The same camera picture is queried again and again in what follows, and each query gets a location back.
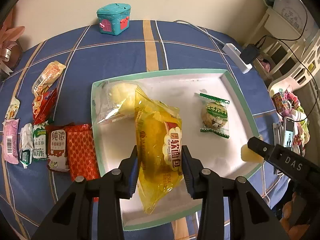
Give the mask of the small pale yellow candy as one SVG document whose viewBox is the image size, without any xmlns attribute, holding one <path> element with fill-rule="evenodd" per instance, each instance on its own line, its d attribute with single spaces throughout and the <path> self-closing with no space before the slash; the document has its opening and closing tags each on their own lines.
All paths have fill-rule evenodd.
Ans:
<svg viewBox="0 0 320 240">
<path fill-rule="evenodd" d="M 241 147 L 242 161 L 260 164 L 264 162 L 264 158 L 260 155 L 263 152 L 264 146 L 260 141 L 263 141 L 261 135 L 259 137 L 252 137 L 247 144 Z"/>
</svg>

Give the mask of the red patterned snack packet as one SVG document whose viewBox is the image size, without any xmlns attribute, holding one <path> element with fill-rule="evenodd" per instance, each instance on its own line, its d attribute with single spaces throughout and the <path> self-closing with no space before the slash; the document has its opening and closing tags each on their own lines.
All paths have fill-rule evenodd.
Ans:
<svg viewBox="0 0 320 240">
<path fill-rule="evenodd" d="M 71 180 L 78 176 L 86 180 L 100 178 L 91 125 L 68 126 L 66 133 Z"/>
</svg>

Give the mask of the brown-white milk biscuit packet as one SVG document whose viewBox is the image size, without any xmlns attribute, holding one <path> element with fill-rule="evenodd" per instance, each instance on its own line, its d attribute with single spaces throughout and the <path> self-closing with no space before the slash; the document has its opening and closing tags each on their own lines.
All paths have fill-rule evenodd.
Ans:
<svg viewBox="0 0 320 240">
<path fill-rule="evenodd" d="M 47 132 L 47 167 L 51 171 L 68 172 L 68 153 L 67 153 L 67 128 L 74 126 L 70 123 L 64 126 L 49 125 Z"/>
</svg>

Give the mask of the green-white biscuit packet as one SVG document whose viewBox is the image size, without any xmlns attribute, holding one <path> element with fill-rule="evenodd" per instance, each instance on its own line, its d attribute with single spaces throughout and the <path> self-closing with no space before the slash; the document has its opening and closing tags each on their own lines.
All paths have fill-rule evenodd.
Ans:
<svg viewBox="0 0 320 240">
<path fill-rule="evenodd" d="M 33 158 L 37 160 L 47 159 L 47 130 L 48 122 L 34 125 L 33 127 Z"/>
</svg>

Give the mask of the yellow soft bread packet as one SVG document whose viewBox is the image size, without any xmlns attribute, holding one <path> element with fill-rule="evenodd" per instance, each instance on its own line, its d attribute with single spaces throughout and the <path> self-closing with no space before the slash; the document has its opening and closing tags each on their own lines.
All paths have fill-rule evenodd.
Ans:
<svg viewBox="0 0 320 240">
<path fill-rule="evenodd" d="M 150 99 L 142 89 L 135 94 L 135 129 L 139 161 L 138 192 L 144 212 L 178 186 L 182 172 L 180 110 Z"/>
</svg>

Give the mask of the green-white cookie packet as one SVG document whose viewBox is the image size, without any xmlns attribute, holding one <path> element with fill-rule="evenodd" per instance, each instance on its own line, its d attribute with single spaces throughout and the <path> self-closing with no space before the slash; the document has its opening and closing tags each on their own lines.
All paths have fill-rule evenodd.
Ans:
<svg viewBox="0 0 320 240">
<path fill-rule="evenodd" d="M 227 108 L 230 101 L 205 93 L 200 93 L 199 96 L 202 102 L 202 127 L 200 132 L 214 133 L 222 138 L 229 139 Z"/>
</svg>

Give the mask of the pink snack packet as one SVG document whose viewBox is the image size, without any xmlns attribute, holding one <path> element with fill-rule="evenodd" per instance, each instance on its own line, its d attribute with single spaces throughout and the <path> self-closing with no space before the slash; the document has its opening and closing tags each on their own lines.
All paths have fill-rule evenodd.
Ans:
<svg viewBox="0 0 320 240">
<path fill-rule="evenodd" d="M 10 119 L 3 122 L 4 160 L 14 165 L 19 163 L 17 148 L 18 124 L 18 119 Z"/>
</svg>

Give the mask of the red chip snack packet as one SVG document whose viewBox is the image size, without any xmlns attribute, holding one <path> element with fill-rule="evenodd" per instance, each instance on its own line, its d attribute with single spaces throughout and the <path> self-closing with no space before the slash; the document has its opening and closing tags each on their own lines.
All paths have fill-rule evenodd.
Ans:
<svg viewBox="0 0 320 240">
<path fill-rule="evenodd" d="M 47 91 L 33 100 L 33 124 L 38 125 L 47 121 L 57 100 L 57 89 Z"/>
</svg>

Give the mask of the orange-white snack packet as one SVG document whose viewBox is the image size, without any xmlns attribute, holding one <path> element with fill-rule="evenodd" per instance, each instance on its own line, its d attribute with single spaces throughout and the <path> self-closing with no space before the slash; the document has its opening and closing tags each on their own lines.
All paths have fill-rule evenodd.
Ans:
<svg viewBox="0 0 320 240">
<path fill-rule="evenodd" d="M 45 93 L 52 84 L 61 76 L 62 72 L 66 69 L 64 64 L 58 61 L 53 61 L 49 63 L 43 72 L 34 82 L 31 92 L 35 97 Z"/>
</svg>

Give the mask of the smartphone on stand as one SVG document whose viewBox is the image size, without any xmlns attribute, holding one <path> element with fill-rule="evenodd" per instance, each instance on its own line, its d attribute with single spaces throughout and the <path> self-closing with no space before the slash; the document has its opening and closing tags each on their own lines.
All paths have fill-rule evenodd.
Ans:
<svg viewBox="0 0 320 240">
<path fill-rule="evenodd" d="M 295 122 L 289 117 L 284 118 L 283 122 L 283 146 L 289 150 L 292 149 L 295 136 Z"/>
</svg>

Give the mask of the white tray with green rim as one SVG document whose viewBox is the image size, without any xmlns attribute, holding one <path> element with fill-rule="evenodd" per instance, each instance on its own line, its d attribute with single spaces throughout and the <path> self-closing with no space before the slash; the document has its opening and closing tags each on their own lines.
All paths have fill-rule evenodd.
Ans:
<svg viewBox="0 0 320 240">
<path fill-rule="evenodd" d="M 251 177 L 259 164 L 244 162 L 241 147 L 259 135 L 248 104 L 236 81 L 223 69 L 178 69 L 125 75 L 96 81 L 91 91 L 91 118 L 99 171 L 105 174 L 129 157 L 136 144 L 135 121 L 125 118 L 112 123 L 101 121 L 102 97 L 113 85 L 132 83 L 149 98 L 177 107 L 182 127 L 164 126 L 159 137 L 159 153 L 171 167 L 179 164 L 178 149 L 187 146 L 192 157 L 219 176 L 234 179 Z M 229 101 L 227 106 L 229 138 L 201 132 L 203 100 L 201 93 Z"/>
</svg>

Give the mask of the colourful cube toy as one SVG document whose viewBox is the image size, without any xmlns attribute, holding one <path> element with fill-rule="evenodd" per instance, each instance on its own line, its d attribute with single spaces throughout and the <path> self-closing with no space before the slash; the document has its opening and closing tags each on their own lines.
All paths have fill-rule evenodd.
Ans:
<svg viewBox="0 0 320 240">
<path fill-rule="evenodd" d="M 282 117 L 289 116 L 292 106 L 291 103 L 286 99 L 283 92 L 278 92 L 272 96 L 272 101 L 276 108 L 276 111 Z"/>
</svg>

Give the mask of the white power strip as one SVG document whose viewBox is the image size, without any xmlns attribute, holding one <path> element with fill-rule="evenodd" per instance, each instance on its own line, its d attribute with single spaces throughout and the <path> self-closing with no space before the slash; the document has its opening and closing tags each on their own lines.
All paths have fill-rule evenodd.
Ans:
<svg viewBox="0 0 320 240">
<path fill-rule="evenodd" d="M 223 46 L 223 51 L 229 56 L 229 58 L 237 65 L 237 67 L 241 70 L 243 74 L 248 73 L 252 69 L 252 65 L 246 64 L 240 58 L 240 50 L 236 48 L 232 43 L 226 43 Z"/>
</svg>

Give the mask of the blue checked tablecloth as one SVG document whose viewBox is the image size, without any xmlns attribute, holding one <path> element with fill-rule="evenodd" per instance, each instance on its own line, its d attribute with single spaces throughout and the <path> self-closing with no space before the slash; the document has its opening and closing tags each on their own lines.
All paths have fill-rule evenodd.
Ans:
<svg viewBox="0 0 320 240">
<path fill-rule="evenodd" d="M 201 33 L 179 23 L 151 21 L 151 34 L 142 21 L 132 21 L 118 36 L 104 35 L 97 25 L 82 27 L 52 37 L 26 51 L 14 73 L 1 82 L 1 116 L 5 116 L 12 96 L 20 101 L 20 126 L 32 122 L 31 88 L 52 61 L 66 66 L 54 84 L 60 94 L 54 121 L 87 124 L 91 120 L 92 83 L 102 79 L 147 71 L 145 45 L 156 47 L 156 68 L 226 69 L 236 79 L 250 107 L 259 133 L 273 142 L 272 125 L 278 116 L 267 88 L 254 69 L 240 72 L 222 51 L 230 36 L 207 29 Z M 1 211 L 21 238 L 30 239 L 45 215 L 71 184 L 66 173 L 51 172 L 44 160 L 28 168 L 1 161 Z"/>
</svg>

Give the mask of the teal toy house box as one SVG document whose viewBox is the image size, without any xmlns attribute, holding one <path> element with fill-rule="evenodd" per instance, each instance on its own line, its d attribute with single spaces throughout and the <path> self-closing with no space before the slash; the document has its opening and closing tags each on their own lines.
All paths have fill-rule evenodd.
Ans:
<svg viewBox="0 0 320 240">
<path fill-rule="evenodd" d="M 99 29 L 102 34 L 117 36 L 130 26 L 131 5 L 111 3 L 97 10 Z"/>
</svg>

